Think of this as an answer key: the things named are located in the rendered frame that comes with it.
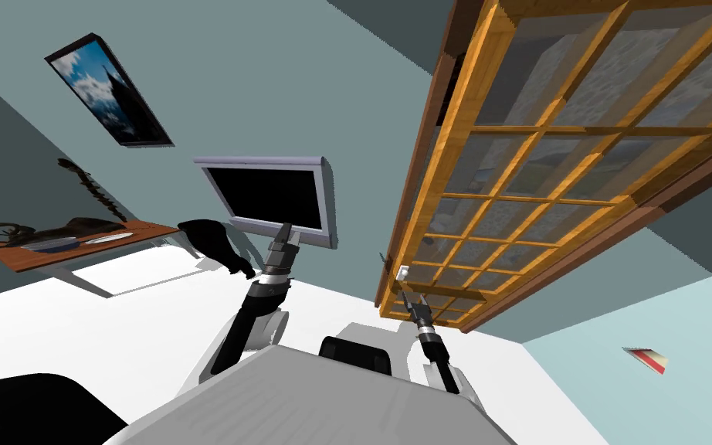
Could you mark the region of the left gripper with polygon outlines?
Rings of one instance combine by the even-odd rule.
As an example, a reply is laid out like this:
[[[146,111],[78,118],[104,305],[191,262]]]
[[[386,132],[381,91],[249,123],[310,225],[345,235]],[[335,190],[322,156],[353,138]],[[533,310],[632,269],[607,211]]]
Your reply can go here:
[[[291,267],[299,251],[297,244],[292,244],[293,225],[284,223],[275,236],[275,241],[269,245],[265,261],[262,282],[287,282]]]

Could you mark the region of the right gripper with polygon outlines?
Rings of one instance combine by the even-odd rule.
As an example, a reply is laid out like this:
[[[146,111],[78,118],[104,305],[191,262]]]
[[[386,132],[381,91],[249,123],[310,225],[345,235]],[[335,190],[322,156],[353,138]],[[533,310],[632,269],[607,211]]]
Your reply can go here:
[[[411,291],[400,290],[399,296],[403,300],[405,310],[409,311],[411,321],[416,324],[419,330],[432,330],[434,323],[432,312],[428,307],[428,301],[425,294],[419,295],[419,304],[413,304],[413,295]]]

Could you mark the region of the grey flat screen monitor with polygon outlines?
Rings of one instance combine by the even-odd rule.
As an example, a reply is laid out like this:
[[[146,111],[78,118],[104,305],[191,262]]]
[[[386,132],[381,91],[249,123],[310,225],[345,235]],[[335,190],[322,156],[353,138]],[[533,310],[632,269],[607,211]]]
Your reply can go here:
[[[337,249],[334,179],[326,158],[218,156],[193,162],[240,231],[274,238],[289,223],[300,243]]]

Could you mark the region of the black rounded object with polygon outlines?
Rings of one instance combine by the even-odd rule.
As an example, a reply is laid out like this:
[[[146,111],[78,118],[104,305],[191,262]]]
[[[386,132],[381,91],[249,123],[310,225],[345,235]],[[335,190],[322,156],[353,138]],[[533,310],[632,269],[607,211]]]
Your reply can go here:
[[[242,272],[246,279],[253,279],[256,276],[251,263],[232,248],[226,228],[221,222],[194,219],[180,222],[178,228],[197,251],[226,267],[230,274]]]

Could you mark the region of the wooden glazed door leaf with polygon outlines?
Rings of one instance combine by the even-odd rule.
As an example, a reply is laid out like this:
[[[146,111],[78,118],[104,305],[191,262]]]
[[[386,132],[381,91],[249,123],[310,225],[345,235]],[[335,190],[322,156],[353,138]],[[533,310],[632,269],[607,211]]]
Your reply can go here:
[[[425,294],[468,332],[712,186],[712,0],[461,0],[451,25],[375,305]]]

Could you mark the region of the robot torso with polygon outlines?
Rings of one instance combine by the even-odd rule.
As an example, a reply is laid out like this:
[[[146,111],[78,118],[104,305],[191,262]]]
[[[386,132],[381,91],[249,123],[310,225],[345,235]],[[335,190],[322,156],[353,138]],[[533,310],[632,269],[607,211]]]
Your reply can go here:
[[[517,445],[476,394],[271,345],[210,375],[219,333],[175,398],[104,445]]]

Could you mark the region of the red white flat block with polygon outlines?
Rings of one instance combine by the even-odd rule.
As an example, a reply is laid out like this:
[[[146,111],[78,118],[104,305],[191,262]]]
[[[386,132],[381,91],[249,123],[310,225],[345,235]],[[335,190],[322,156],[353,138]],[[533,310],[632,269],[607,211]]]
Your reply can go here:
[[[635,359],[638,359],[644,363],[649,369],[652,369],[659,375],[662,375],[666,370],[666,365],[668,363],[668,358],[655,352],[649,348],[623,348],[624,352],[632,355]]]

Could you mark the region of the sky picture in black frame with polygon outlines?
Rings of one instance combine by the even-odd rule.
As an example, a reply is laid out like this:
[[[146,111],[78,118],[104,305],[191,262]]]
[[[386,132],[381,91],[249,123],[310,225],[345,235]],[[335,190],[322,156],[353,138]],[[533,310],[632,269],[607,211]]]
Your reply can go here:
[[[174,145],[99,35],[90,33],[50,54],[45,61],[118,145]]]

